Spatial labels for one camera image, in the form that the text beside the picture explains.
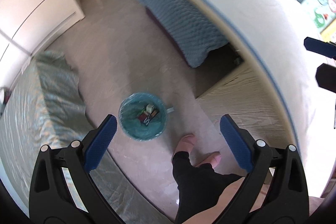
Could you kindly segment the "pink slipper left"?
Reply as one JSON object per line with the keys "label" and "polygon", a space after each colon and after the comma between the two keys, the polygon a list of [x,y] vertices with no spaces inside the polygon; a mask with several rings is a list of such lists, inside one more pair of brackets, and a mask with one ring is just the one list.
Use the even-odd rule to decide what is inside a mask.
{"label": "pink slipper left", "polygon": [[191,153],[197,142],[197,137],[193,134],[183,136],[177,144],[174,154],[178,152]]}

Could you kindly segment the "white wardrobe with music decals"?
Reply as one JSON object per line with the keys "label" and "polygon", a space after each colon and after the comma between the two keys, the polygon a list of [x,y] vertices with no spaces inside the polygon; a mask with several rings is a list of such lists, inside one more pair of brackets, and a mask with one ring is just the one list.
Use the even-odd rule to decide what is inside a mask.
{"label": "white wardrobe with music decals", "polygon": [[84,17],[78,0],[1,0],[1,86]]}

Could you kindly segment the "pink slipper right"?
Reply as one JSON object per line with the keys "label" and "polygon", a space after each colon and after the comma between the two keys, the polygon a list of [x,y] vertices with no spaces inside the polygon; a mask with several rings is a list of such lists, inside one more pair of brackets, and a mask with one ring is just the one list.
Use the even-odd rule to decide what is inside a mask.
{"label": "pink slipper right", "polygon": [[210,164],[212,168],[215,169],[219,165],[221,159],[222,159],[221,154],[219,152],[214,152],[210,156],[208,156],[206,159],[201,161],[197,165],[197,167],[200,167],[201,165],[204,165],[204,164]]}

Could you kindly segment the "grey-green satin bed cover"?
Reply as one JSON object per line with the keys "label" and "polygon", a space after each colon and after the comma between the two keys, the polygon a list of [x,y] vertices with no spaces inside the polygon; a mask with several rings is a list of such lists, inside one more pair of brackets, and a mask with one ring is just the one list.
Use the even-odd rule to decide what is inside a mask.
{"label": "grey-green satin bed cover", "polygon": [[[92,129],[78,91],[79,75],[63,54],[36,55],[18,80],[1,118],[1,162],[22,203],[29,203],[41,146],[63,148]],[[113,210],[126,223],[169,223],[129,182],[109,153],[90,172]]]}

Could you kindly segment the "blue quilted bench cover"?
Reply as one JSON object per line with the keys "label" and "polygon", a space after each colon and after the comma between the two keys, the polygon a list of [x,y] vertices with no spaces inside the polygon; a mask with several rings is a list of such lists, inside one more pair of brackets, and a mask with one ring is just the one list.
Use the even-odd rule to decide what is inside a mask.
{"label": "blue quilted bench cover", "polygon": [[227,38],[188,0],[138,0],[174,39],[188,65],[200,66]]}

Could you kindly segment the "person's black trouser leg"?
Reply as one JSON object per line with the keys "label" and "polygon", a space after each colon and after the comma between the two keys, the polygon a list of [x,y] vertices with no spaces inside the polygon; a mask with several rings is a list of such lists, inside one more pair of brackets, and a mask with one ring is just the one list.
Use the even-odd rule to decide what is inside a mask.
{"label": "person's black trouser leg", "polygon": [[214,207],[226,187],[236,182],[237,174],[216,173],[210,163],[192,166],[188,152],[173,156],[173,177],[179,190],[179,208],[175,223],[184,223],[194,215]]}

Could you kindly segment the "green children's book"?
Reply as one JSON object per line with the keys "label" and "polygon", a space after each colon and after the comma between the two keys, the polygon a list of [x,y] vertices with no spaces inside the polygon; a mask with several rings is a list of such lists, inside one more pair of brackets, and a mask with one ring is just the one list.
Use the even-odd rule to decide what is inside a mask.
{"label": "green children's book", "polygon": [[335,0],[310,0],[313,9],[313,21],[322,32],[335,19]]}

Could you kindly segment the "white blue-trimmed table cloth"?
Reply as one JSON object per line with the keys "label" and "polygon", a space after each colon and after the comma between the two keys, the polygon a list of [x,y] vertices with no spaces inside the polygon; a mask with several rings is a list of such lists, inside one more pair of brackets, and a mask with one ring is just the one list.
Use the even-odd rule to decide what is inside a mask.
{"label": "white blue-trimmed table cloth", "polygon": [[188,0],[243,58],[236,71],[199,97],[215,123],[229,114],[254,138],[297,147],[309,194],[320,197],[335,165],[335,94],[320,88],[325,56],[306,50],[319,38],[296,0]]}

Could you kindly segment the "teal lined trash bin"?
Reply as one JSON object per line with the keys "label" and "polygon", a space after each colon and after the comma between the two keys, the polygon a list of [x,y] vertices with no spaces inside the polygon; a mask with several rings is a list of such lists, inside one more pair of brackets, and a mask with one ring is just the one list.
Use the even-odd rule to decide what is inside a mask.
{"label": "teal lined trash bin", "polygon": [[134,93],[122,101],[118,118],[120,127],[128,137],[136,141],[150,141],[162,135],[168,114],[173,111],[173,107],[166,107],[153,94]]}

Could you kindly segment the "pink slipper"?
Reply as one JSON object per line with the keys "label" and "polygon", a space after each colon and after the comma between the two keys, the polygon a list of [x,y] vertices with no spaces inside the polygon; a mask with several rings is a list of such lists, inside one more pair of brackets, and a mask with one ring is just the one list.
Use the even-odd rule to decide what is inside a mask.
{"label": "pink slipper", "polygon": [[177,144],[174,154],[178,152],[191,153],[197,142],[197,137],[193,134],[183,136]]}
{"label": "pink slipper", "polygon": [[197,167],[200,167],[201,165],[204,165],[204,164],[210,164],[212,168],[215,169],[219,165],[221,159],[222,159],[221,154],[219,152],[214,152],[210,156],[208,156],[206,159],[201,161],[197,165]]}

